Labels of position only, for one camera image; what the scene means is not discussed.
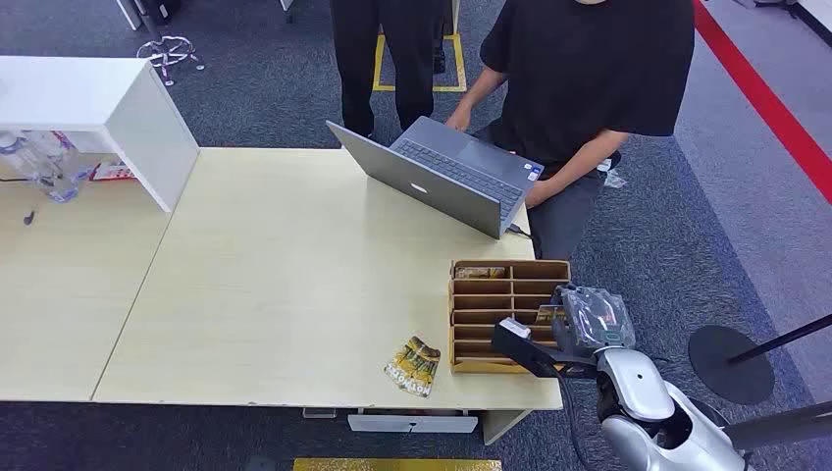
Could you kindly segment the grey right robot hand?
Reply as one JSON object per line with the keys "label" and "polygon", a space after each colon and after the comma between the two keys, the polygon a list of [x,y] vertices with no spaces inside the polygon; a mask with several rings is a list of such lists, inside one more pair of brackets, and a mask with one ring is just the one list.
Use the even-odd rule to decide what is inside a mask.
{"label": "grey right robot hand", "polygon": [[553,298],[564,310],[552,320],[560,350],[590,357],[604,348],[635,348],[635,328],[620,294],[569,284],[557,287]]}

